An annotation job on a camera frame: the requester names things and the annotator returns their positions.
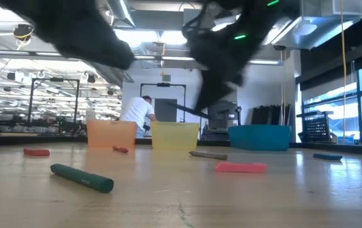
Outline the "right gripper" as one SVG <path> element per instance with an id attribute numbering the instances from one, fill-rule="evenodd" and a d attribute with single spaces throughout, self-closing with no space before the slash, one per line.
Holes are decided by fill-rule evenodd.
<path id="1" fill-rule="evenodd" d="M 195 110 L 201 111 L 231 93 L 227 84 L 243 84 L 242 70 L 257 52 L 260 35 L 253 31 L 252 13 L 241 12 L 238 19 L 213 31 L 202 28 L 205 11 L 183 25 L 190 56 L 205 68 Z"/>

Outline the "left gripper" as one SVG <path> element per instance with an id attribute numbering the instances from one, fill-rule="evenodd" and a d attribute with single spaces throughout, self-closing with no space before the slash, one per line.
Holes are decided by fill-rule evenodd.
<path id="1" fill-rule="evenodd" d="M 95 0 L 0 0 L 0 6 L 28 20 L 34 33 L 61 55 L 127 70 L 135 61 L 96 9 Z"/>

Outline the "grey pen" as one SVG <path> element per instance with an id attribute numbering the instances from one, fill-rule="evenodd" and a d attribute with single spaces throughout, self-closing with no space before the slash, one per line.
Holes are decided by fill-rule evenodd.
<path id="1" fill-rule="evenodd" d="M 199 151 L 190 151 L 189 154 L 191 156 L 210 158 L 210 159 L 215 159 L 215 160 L 227 160 L 228 159 L 228 155 L 216 154 L 216 153 L 204 153 L 204 152 L 199 152 Z"/>

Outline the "pink eraser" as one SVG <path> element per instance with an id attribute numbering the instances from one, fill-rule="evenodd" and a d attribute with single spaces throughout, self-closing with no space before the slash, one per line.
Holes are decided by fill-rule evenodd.
<path id="1" fill-rule="evenodd" d="M 265 163 L 231 163 L 219 162 L 215 166 L 216 172 L 242 172 L 242 173 L 264 173 L 268 166 Z"/>

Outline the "red eraser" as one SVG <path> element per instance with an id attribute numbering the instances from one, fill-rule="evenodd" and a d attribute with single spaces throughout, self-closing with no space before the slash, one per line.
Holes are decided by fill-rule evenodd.
<path id="1" fill-rule="evenodd" d="M 49 156 L 50 150 L 48 149 L 23 149 L 25 156 Z"/>

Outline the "green crayon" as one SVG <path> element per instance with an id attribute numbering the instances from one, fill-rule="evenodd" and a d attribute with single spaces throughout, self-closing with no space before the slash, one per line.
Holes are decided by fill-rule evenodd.
<path id="1" fill-rule="evenodd" d="M 90 187 L 101 193 L 110 193 L 114 188 L 114 181 L 112 179 L 59 163 L 51 165 L 50 170 L 57 176 Z"/>

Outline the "black cabinet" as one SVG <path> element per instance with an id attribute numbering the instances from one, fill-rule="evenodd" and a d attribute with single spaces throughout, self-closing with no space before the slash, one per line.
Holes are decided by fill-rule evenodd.
<path id="1" fill-rule="evenodd" d="M 227 100 L 220 100 L 208 107 L 210 118 L 203 127 L 201 140 L 228 141 L 228 128 L 241 125 L 241 110 L 236 102 Z"/>

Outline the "ceiling light strip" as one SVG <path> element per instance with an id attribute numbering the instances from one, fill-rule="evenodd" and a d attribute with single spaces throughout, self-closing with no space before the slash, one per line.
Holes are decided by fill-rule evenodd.
<path id="1" fill-rule="evenodd" d="M 156 61 L 194 61 L 193 58 L 184 56 L 159 56 L 159 55 L 136 55 L 136 60 L 156 60 Z M 252 65 L 282 65 L 280 60 L 250 60 Z"/>

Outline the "grey door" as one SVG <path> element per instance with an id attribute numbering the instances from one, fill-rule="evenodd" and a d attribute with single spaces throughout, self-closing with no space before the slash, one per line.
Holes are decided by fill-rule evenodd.
<path id="1" fill-rule="evenodd" d="M 178 103 L 176 99 L 157 98 L 154 100 L 155 116 L 161 122 L 175 122 L 177 120 Z"/>

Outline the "yellow translucent bin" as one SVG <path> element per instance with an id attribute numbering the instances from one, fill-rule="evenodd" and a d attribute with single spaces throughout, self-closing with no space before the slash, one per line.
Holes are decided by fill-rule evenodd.
<path id="1" fill-rule="evenodd" d="M 152 122 L 151 132 L 153 149 L 191 151 L 197 147 L 199 124 Z"/>

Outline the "person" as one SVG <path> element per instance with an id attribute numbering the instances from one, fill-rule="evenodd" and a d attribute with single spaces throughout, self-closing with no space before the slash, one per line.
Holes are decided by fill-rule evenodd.
<path id="1" fill-rule="evenodd" d="M 149 96 L 133 97 L 122 108 L 119 117 L 120 121 L 135 122 L 136 138 L 144 138 L 145 118 L 151 122 L 157 121 L 155 111 L 152 106 L 152 98 Z"/>

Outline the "black leaning panels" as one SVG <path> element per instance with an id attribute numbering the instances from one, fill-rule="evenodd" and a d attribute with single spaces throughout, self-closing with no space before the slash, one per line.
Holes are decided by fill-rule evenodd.
<path id="1" fill-rule="evenodd" d="M 289 125 L 291 106 L 283 111 L 282 105 L 258 106 L 252 110 L 251 124 L 257 125 Z"/>

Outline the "orange translucent bin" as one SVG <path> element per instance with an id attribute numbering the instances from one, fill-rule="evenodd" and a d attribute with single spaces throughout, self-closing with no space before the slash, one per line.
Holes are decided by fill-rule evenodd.
<path id="1" fill-rule="evenodd" d="M 90 148 L 133 149 L 136 142 L 137 125 L 135 122 L 88 120 L 87 144 Z"/>

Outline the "black perforated crate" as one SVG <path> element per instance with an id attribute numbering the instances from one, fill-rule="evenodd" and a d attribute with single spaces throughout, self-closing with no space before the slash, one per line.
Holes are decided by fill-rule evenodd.
<path id="1" fill-rule="evenodd" d="M 332 111 L 310 111 L 297 115 L 302 120 L 302 143 L 331 143 L 329 118 Z"/>

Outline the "black aluminium table frame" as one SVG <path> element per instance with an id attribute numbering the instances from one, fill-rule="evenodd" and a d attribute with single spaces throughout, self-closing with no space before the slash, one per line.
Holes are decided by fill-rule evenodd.
<path id="1" fill-rule="evenodd" d="M 85 137 L 64 137 L 64 136 L 0 136 L 0 146 L 19 144 L 40 144 L 40 143 L 86 143 Z M 318 149 L 333 151 L 336 153 L 350 153 L 362 155 L 362 145 L 342 145 L 324 143 L 302 143 L 291 142 L 290 148 Z"/>

